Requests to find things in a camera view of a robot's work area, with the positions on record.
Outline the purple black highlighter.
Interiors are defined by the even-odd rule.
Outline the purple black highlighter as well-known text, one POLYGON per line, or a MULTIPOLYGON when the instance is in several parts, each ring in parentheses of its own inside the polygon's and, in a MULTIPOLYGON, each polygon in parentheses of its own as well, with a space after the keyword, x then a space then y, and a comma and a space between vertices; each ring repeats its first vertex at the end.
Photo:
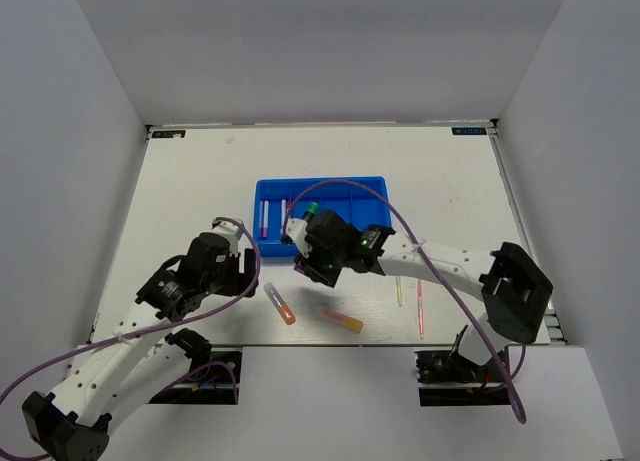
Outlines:
POLYGON ((300 273, 300 274, 302 274, 302 275, 306 276, 306 267, 305 267, 305 263, 304 263, 304 261, 303 261, 301 258, 299 258, 299 257, 296 257, 296 258, 294 259, 294 270, 295 270, 296 272, 298 272, 298 273, 300 273))

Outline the magenta capped white marker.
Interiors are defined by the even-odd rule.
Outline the magenta capped white marker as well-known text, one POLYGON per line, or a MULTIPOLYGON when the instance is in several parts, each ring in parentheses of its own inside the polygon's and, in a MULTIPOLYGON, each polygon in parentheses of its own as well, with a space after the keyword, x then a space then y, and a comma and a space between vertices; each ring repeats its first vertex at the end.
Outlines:
POLYGON ((290 215, 290 208, 291 208, 291 200, 282 199, 281 207, 280 207, 280 213, 281 213, 280 236, 283 236, 285 234, 288 216, 290 215))

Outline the pink capped white marker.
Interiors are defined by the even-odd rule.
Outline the pink capped white marker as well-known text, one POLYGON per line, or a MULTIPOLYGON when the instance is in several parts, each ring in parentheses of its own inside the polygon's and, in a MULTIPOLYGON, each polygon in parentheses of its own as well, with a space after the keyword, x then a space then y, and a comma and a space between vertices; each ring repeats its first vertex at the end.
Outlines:
POLYGON ((262 219, 261 219, 261 239, 268 238, 269 231, 269 211, 270 211, 270 202, 269 200, 264 200, 262 202, 262 219))

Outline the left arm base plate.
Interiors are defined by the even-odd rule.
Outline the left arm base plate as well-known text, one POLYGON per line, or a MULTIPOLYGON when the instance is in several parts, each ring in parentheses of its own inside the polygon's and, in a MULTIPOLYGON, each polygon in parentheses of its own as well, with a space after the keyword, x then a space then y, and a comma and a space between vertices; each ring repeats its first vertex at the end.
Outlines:
POLYGON ((184 378, 172 387, 163 389, 149 403, 151 405, 193 406, 237 405, 243 361, 242 349, 213 350, 210 354, 210 360, 226 364, 233 375, 230 375, 227 369, 221 365, 209 366, 188 378, 184 378))

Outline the green black highlighter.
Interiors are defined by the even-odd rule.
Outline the green black highlighter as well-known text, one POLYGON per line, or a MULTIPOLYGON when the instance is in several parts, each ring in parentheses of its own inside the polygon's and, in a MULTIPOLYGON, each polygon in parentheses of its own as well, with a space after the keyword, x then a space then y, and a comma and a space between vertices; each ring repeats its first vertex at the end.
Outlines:
POLYGON ((316 202, 311 202, 307 206, 307 209, 302 216, 302 220, 306 222, 310 222, 316 216, 318 209, 319 209, 319 204, 316 202))

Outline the yellow orange highlighter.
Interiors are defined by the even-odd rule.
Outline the yellow orange highlighter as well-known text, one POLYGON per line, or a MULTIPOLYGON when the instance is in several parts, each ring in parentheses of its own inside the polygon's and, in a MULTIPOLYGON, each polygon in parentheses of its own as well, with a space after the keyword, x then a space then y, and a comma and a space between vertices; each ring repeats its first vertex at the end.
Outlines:
POLYGON ((329 320, 333 324, 357 334, 359 334, 364 327, 364 323, 362 321, 331 309, 323 309, 321 313, 325 319, 329 320))

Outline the thin yellow highlighter pen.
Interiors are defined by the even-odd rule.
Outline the thin yellow highlighter pen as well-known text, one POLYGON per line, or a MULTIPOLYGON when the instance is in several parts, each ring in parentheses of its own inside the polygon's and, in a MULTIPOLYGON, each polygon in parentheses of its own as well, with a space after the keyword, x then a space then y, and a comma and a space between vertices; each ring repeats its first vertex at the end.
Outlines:
POLYGON ((403 286, 402 286, 402 279, 399 276, 396 276, 395 278, 395 285, 396 285, 396 298, 397 298, 397 303, 399 307, 402 307, 403 305, 403 286))

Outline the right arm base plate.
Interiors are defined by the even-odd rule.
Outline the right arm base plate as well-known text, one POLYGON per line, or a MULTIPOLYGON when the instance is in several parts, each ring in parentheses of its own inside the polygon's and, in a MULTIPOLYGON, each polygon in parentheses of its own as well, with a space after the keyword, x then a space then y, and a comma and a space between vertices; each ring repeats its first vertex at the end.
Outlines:
POLYGON ((510 404, 504 377, 493 360, 475 365, 450 350, 415 352, 421 407, 483 407, 510 404))

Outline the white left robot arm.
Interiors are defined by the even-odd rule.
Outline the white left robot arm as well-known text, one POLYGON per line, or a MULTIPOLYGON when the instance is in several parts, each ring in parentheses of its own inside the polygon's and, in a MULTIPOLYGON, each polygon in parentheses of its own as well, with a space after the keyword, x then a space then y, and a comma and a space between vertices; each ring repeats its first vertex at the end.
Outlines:
POLYGON ((199 380, 218 361, 187 328, 210 295, 254 295, 256 253, 241 250, 243 227, 218 219, 186 254, 166 260, 138 290, 111 338, 88 346, 86 361, 48 393, 22 404, 30 437, 54 460, 96 460, 127 417, 178 379, 199 380))

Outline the orange grey highlighter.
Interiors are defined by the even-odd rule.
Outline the orange grey highlighter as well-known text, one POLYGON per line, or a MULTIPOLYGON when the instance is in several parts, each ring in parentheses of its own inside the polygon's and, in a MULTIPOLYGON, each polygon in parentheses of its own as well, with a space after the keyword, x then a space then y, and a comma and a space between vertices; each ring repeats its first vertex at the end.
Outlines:
POLYGON ((263 290, 267 295, 267 297, 269 298, 269 300, 274 305, 275 309, 277 310, 277 312, 279 313, 279 315, 281 316, 285 324, 288 326, 294 324, 296 321, 296 317, 294 313, 291 311, 291 309, 289 308, 289 306, 284 301, 284 298, 279 293, 277 288, 271 282, 267 282, 264 285, 263 290))

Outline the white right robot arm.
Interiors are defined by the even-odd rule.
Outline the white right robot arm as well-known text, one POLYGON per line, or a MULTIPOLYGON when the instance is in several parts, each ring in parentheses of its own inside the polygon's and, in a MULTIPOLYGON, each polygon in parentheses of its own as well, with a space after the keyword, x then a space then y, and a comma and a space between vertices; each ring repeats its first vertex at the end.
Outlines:
POLYGON ((325 286, 350 269, 439 284, 481 301, 483 314, 462 328, 451 350, 428 358, 429 378, 441 382, 469 383, 493 354, 510 344, 533 344, 553 292, 535 261, 511 242, 493 251, 418 244, 390 227, 358 229, 331 210, 289 220, 284 237, 298 250, 296 270, 325 286))

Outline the thin pink highlighter pen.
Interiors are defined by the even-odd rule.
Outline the thin pink highlighter pen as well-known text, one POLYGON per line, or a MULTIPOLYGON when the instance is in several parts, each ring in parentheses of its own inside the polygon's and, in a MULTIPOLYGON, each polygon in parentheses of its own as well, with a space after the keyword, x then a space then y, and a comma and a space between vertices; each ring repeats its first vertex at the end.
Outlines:
POLYGON ((423 306, 423 289, 421 280, 416 282, 416 305, 418 313, 418 329, 419 338, 424 339, 425 323, 424 323, 424 306, 423 306))

